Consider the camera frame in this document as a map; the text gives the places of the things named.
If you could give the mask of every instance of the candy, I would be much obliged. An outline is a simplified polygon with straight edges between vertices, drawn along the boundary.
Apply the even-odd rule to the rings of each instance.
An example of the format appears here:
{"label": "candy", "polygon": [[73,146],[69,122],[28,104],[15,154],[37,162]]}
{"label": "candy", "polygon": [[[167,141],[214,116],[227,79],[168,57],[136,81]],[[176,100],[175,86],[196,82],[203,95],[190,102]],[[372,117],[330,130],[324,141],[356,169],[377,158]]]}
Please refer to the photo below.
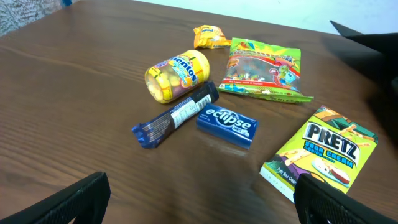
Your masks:
{"label": "candy", "polygon": [[231,40],[227,40],[217,26],[203,25],[201,27],[194,28],[195,40],[193,41],[193,47],[204,47],[204,48],[220,48],[229,47]]}
{"label": "candy", "polygon": [[300,92],[300,49],[233,38],[220,91],[284,103],[310,102]]}
{"label": "candy", "polygon": [[170,77],[170,83],[172,84],[173,87],[180,86],[181,85],[180,81],[181,81],[180,77],[177,77],[175,75]]}
{"label": "candy", "polygon": [[292,202],[300,174],[347,193],[377,143],[374,133],[322,106],[262,165],[260,174]]}
{"label": "candy", "polygon": [[184,121],[199,113],[207,103],[218,99],[218,92],[213,82],[206,82],[200,89],[178,105],[162,113],[152,121],[137,124],[132,132],[141,147],[151,149],[157,147]]}
{"label": "candy", "polygon": [[[209,74],[206,57],[197,50],[188,50],[148,69],[145,81],[158,102],[168,103],[202,84]],[[183,91],[174,91],[176,87],[182,87]]]}
{"label": "candy", "polygon": [[249,149],[258,121],[208,103],[197,118],[197,128]]}

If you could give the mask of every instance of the pretz logo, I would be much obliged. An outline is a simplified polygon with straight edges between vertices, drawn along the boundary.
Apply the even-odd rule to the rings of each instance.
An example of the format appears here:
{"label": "pretz logo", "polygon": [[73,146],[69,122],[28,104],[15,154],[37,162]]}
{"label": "pretz logo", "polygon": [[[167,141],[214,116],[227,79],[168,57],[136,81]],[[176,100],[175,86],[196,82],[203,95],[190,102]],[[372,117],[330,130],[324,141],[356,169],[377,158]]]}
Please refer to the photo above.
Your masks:
{"label": "pretz logo", "polygon": [[206,110],[206,114],[213,115],[216,118],[217,123],[224,127],[237,126],[243,129],[247,129],[251,126],[251,124],[245,123],[244,121],[240,120],[239,116],[230,110],[222,109],[216,111],[214,109],[208,109]]}
{"label": "pretz logo", "polygon": [[352,159],[357,166],[359,164],[359,147],[353,141],[332,130],[319,124],[308,122],[303,138],[341,153]]}

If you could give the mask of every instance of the gummy candy bag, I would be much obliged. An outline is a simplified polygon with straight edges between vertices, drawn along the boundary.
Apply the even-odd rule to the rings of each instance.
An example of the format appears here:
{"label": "gummy candy bag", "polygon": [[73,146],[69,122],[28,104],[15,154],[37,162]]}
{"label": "gummy candy bag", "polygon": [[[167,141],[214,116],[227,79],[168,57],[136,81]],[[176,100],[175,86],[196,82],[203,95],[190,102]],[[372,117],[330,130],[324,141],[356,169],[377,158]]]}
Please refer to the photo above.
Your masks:
{"label": "gummy candy bag", "polygon": [[194,48],[220,48],[229,47],[231,40],[227,40],[217,26],[203,25],[201,27],[194,28],[195,40],[193,41]]}
{"label": "gummy candy bag", "polygon": [[284,103],[311,102],[300,92],[300,49],[232,38],[220,91]]}

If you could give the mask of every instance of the small yellow packet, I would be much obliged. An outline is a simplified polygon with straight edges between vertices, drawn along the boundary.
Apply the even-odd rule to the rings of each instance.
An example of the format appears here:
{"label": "small yellow packet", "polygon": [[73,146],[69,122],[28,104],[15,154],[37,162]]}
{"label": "small yellow packet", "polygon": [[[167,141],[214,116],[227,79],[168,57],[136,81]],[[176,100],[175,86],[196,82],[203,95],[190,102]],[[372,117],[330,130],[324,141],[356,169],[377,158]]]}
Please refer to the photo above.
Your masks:
{"label": "small yellow packet", "polygon": [[194,48],[220,48],[231,46],[231,40],[227,40],[217,26],[203,25],[201,27],[194,28],[195,40],[193,41]]}

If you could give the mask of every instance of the yellow candy bottle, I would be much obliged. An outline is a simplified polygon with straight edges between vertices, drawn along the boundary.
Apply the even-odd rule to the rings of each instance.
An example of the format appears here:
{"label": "yellow candy bottle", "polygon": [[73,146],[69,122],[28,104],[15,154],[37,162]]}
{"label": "yellow candy bottle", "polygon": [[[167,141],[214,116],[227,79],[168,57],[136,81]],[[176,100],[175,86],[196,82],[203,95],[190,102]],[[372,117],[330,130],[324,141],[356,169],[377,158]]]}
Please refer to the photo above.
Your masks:
{"label": "yellow candy bottle", "polygon": [[207,81],[209,74],[207,58],[188,50],[148,69],[145,83],[155,100],[168,103]]}

